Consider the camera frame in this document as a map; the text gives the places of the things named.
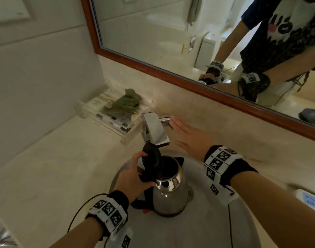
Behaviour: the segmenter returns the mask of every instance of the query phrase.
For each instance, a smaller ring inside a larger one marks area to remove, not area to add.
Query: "clear plastic tray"
[[[99,95],[88,102],[79,101],[75,109],[82,118],[91,117],[100,125],[121,136],[123,138],[121,143],[126,145],[140,133],[142,125],[141,115],[151,111],[153,102],[139,94],[141,96],[139,105],[131,113],[117,116],[102,113],[104,106],[110,107],[123,95],[125,95],[125,88],[120,85],[113,83],[113,88],[110,85],[105,85]]]

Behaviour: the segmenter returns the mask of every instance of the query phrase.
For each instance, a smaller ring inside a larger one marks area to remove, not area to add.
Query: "toilet tank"
[[[215,58],[220,45],[220,38],[215,33],[208,33],[202,40],[200,51],[195,67],[199,70],[207,71],[208,67]]]

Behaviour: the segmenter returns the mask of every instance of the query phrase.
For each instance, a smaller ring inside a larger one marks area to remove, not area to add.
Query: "t-shirt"
[[[261,22],[240,52],[245,73],[265,72],[315,45],[315,3],[254,0],[242,21],[250,30]]]

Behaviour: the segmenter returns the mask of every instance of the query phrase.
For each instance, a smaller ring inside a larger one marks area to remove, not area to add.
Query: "mirror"
[[[90,0],[102,48],[315,125],[315,0]]]

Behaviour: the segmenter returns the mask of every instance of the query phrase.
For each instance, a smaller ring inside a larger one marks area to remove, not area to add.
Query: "faucet spout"
[[[158,148],[170,144],[163,126],[169,125],[170,118],[160,118],[156,112],[143,113],[143,140],[151,142]]]

